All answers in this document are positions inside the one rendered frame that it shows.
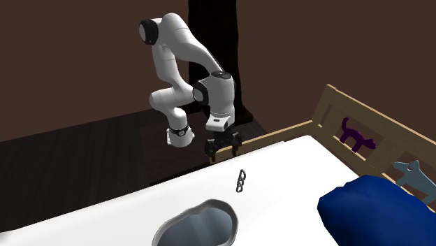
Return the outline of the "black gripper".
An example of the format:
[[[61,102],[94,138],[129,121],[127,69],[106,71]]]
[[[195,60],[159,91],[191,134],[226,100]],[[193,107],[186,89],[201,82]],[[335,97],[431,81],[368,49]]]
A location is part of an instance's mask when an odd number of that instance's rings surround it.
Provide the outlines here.
[[[242,136],[234,127],[229,127],[223,132],[214,131],[213,138],[205,141],[205,153],[209,156],[210,161],[215,162],[215,155],[218,148],[231,145],[232,156],[237,156],[239,147],[242,146]]]

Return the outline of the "grey oval bowl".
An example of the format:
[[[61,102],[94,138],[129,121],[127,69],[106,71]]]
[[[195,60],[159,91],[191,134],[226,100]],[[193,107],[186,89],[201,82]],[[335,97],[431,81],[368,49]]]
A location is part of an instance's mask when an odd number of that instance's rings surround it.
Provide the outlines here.
[[[209,199],[164,222],[152,246],[232,246],[238,216],[226,202]]]

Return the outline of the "tall black column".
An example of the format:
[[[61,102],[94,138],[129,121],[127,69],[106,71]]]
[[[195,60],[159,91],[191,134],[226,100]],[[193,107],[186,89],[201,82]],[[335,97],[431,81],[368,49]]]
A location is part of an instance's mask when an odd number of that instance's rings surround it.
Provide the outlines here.
[[[192,34],[215,57],[235,81],[235,124],[252,122],[253,115],[242,103],[238,66],[237,0],[188,0],[188,25]]]

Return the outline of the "purple cat figure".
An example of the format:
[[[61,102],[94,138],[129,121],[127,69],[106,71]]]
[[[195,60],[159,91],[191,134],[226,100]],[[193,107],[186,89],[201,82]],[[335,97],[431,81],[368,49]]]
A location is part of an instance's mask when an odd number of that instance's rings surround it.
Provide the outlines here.
[[[340,137],[340,142],[345,143],[348,138],[353,138],[356,141],[355,145],[351,148],[353,152],[358,152],[360,148],[363,146],[368,149],[375,150],[377,146],[376,143],[373,141],[373,139],[364,138],[359,131],[348,128],[347,127],[348,120],[349,120],[348,117],[345,117],[342,120],[341,129],[343,130],[343,134]]]

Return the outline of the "dark blue pillow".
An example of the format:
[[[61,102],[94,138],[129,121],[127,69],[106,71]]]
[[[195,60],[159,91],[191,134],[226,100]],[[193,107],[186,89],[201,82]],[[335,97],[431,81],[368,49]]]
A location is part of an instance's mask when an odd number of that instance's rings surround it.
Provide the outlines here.
[[[364,175],[336,187],[317,210],[339,246],[436,246],[436,214],[383,178]]]

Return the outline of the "grey-blue dog figure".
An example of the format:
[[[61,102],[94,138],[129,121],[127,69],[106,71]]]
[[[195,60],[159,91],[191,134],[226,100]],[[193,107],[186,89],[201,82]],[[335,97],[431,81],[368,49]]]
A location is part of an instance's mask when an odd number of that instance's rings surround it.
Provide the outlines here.
[[[436,200],[436,184],[420,169],[419,160],[409,164],[397,161],[393,167],[403,173],[403,176],[395,182],[398,186],[409,185],[426,194],[426,197],[421,200],[426,205]]]

